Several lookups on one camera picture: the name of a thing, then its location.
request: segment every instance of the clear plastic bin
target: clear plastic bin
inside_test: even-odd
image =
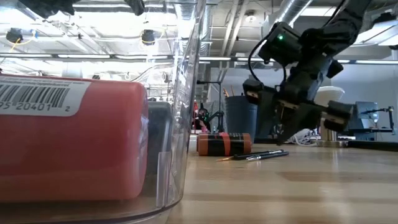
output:
[[[206,2],[41,2],[0,2],[0,223],[165,223]]]

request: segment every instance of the white cable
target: white cable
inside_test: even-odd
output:
[[[317,146],[317,143],[312,143],[312,137],[317,136],[313,135],[311,130],[303,129],[294,134],[289,140],[287,140],[287,142],[297,144],[299,146],[315,147]]]

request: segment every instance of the red and black cylinder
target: red and black cylinder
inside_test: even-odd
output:
[[[233,156],[251,152],[250,134],[214,133],[197,137],[199,156]]]

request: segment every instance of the barcode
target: barcode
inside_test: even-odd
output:
[[[0,102],[10,102],[13,106],[18,103],[45,103],[52,108],[61,108],[69,91],[70,88],[62,87],[0,84]]]

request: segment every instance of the barcode label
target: barcode label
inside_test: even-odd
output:
[[[0,76],[0,114],[73,116],[91,82]]]

